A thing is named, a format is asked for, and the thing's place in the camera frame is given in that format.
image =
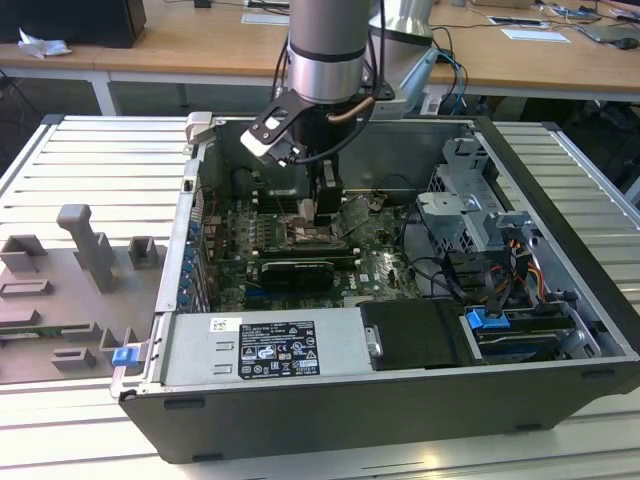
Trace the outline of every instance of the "black box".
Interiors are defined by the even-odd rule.
[[[18,29],[43,40],[131,48],[147,17],[143,0],[0,0],[0,41]]]

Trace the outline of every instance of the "blue latch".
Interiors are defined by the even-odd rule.
[[[499,317],[490,317],[484,308],[474,308],[466,315],[471,329],[477,328],[509,328],[509,319],[503,313]]]
[[[140,347],[119,347],[113,352],[111,364],[114,367],[137,367]]]

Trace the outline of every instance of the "circuit board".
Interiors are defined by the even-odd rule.
[[[305,230],[296,226],[295,213],[259,213],[249,201],[217,202],[205,222],[212,311],[339,308],[419,297],[415,274],[394,241],[403,209],[372,195],[352,196],[331,226]],[[329,288],[273,293],[251,276],[256,264],[287,260],[305,248],[321,249],[313,260],[336,266]]]

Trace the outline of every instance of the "motherboard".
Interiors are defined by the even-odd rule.
[[[407,207],[386,203],[383,195],[352,195],[331,224],[317,226],[295,203],[213,202],[204,219],[211,310],[354,307],[420,297],[397,241]]]

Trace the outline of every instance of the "warning label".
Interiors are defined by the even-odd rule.
[[[240,325],[243,380],[320,375],[313,322]]]

